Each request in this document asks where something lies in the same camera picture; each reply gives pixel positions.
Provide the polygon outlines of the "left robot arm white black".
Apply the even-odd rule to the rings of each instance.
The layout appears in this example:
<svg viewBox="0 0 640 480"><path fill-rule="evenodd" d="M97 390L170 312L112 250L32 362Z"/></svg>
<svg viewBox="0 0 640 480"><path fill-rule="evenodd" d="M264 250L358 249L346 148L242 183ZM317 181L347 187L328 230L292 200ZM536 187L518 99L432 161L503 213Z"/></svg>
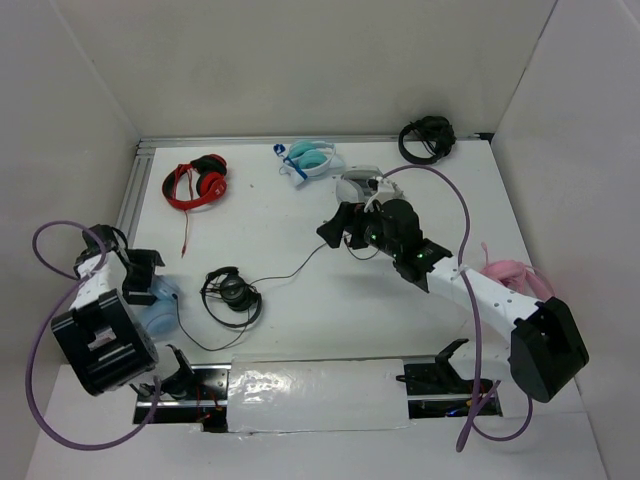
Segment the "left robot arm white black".
<svg viewBox="0 0 640 480"><path fill-rule="evenodd" d="M83 283L51 330L81 385L98 396L157 365L140 316L159 300L152 284L165 263L156 250L129 248L124 234L109 225L94 225L82 237L86 248L74 272Z"/></svg>

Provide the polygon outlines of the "blue pink cat-ear headphones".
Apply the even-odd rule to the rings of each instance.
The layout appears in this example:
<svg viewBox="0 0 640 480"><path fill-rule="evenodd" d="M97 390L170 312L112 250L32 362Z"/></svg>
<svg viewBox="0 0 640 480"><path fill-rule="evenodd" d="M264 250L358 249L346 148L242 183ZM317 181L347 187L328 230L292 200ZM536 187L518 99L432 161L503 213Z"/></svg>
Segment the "blue pink cat-ear headphones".
<svg viewBox="0 0 640 480"><path fill-rule="evenodd" d="M157 275L151 283L153 304L140 306L136 317L144 330L155 342L165 341L178 328L178 301L180 289L170 276Z"/></svg>

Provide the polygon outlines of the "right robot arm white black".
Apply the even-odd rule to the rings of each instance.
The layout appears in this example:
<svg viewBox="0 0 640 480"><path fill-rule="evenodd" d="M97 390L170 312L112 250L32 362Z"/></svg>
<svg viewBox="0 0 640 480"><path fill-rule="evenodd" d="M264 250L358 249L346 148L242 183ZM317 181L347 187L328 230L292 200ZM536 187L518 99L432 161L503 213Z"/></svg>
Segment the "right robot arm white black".
<svg viewBox="0 0 640 480"><path fill-rule="evenodd" d="M372 246L393 260L399 275L419 289L478 313L509 346L504 378L533 400L549 402L590 360L569 306L551 297L520 294L462 267L446 248L426 238L409 202L343 202L317 229L333 249L350 234L353 249Z"/></svg>

